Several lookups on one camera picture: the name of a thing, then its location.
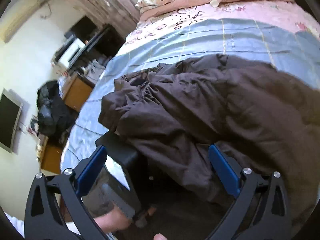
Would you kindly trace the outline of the person's left hand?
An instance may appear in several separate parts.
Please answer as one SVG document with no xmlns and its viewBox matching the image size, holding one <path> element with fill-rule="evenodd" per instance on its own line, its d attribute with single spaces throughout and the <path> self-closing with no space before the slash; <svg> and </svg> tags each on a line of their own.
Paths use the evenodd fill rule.
<svg viewBox="0 0 320 240">
<path fill-rule="evenodd" d="M 131 220 L 116 206 L 110 212 L 96 217 L 94 220 L 104 233 L 125 230 L 131 225 Z"/>
</svg>

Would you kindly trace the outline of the person's right hand thumb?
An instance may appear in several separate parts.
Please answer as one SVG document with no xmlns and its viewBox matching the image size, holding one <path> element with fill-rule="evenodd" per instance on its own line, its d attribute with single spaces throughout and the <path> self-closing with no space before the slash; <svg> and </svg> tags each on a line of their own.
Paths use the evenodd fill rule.
<svg viewBox="0 0 320 240">
<path fill-rule="evenodd" d="M 168 240 L 168 239 L 161 233 L 157 233 L 156 235 L 154 235 L 153 240 Z"/>
</svg>

